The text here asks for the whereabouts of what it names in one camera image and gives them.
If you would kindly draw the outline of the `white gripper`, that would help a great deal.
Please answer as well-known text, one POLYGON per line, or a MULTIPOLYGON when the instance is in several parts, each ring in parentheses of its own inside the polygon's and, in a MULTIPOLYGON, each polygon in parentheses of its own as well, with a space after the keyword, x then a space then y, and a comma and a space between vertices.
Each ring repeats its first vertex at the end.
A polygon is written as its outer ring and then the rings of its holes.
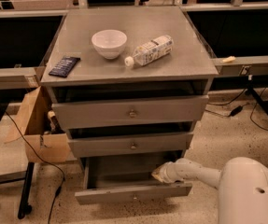
POLYGON ((163 164, 160 169, 155 169, 151 175, 161 183, 175 183, 181 180, 176 170, 176 164, 170 161, 163 164))

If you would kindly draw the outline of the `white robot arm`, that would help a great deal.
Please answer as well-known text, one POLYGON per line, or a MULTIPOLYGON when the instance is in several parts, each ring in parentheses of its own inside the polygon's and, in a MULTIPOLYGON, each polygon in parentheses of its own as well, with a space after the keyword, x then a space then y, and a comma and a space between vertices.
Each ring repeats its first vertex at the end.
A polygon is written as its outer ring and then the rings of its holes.
POLYGON ((268 224, 268 168, 245 157, 212 169, 181 158, 152 172, 162 183, 197 179, 218 191, 218 224, 268 224))

